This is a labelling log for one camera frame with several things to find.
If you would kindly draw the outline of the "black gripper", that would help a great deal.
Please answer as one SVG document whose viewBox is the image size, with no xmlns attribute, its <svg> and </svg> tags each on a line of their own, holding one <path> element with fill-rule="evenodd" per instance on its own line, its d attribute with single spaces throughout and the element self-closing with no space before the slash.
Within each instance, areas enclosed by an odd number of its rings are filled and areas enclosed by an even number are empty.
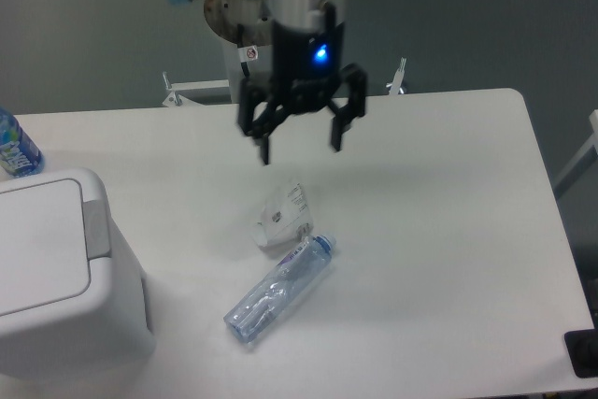
<svg viewBox="0 0 598 399">
<path fill-rule="evenodd" d="M 342 150 L 351 122 L 365 116 L 366 72 L 357 64 L 340 71 L 344 34 L 344 24 L 320 34 L 273 24 L 272 81 L 244 78 L 237 111 L 237 125 L 259 148 L 264 165 L 270 164 L 270 135 L 290 115 L 318 112 L 328 105 L 334 113 L 330 145 L 335 151 Z M 342 107 L 331 100 L 340 83 L 349 87 Z"/>
</svg>

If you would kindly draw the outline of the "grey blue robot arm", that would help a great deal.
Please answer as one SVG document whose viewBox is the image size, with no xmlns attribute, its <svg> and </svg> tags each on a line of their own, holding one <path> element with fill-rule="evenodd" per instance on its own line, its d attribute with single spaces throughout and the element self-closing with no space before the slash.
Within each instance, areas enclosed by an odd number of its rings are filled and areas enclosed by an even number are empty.
<svg viewBox="0 0 598 399">
<path fill-rule="evenodd" d="M 169 0 L 174 5 L 195 0 Z M 237 125 L 269 162 L 269 138 L 290 116 L 328 108 L 330 145 L 366 113 L 367 75 L 342 64 L 348 0 L 203 0 L 223 41 Z"/>
</svg>

